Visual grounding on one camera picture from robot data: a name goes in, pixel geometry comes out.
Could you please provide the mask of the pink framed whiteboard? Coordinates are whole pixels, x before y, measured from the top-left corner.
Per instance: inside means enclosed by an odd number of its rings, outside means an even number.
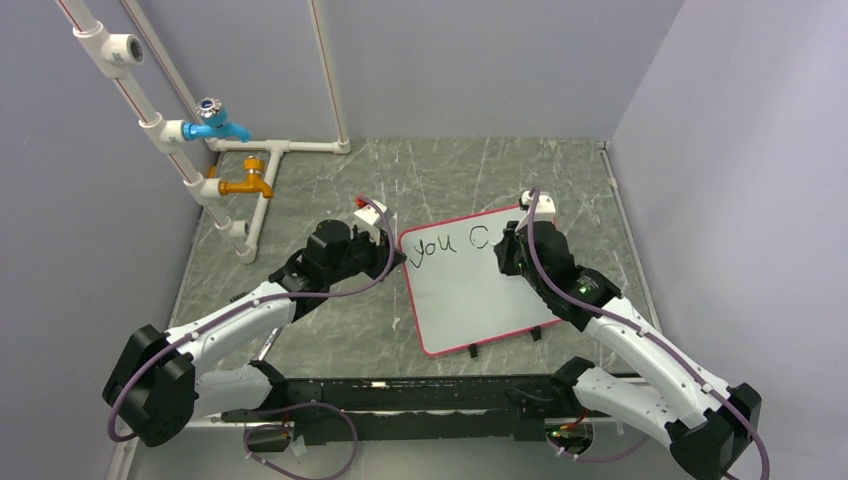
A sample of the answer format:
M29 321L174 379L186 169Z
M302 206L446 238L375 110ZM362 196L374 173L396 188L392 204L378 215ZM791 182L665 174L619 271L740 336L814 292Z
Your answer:
M494 244L523 212L501 207L399 235L419 342L434 357L557 322L519 276L498 269Z

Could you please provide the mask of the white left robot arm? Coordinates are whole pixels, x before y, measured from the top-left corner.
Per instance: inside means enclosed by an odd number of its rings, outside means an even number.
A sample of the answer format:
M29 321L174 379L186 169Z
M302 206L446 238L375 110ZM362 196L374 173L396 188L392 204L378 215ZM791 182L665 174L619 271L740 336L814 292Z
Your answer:
M336 297L332 286L360 274L377 283L405 260L391 231L325 220L279 269L225 307L164 332L139 328L102 393L111 408L109 438L138 438L155 447L199 417L236 410L264 420L279 417L290 403L289 382L275 367L257 359L226 371L215 365Z

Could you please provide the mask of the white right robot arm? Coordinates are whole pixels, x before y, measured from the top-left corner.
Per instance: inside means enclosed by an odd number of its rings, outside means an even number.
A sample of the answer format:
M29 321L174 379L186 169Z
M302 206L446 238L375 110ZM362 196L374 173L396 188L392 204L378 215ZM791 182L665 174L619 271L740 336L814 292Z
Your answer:
M695 479L723 479L753 442L761 395L730 385L672 345L600 272L578 265L549 221L510 221L494 247L499 271L521 276L558 319L602 343L646 386L574 357L551 378L557 411L608 414L668 448Z

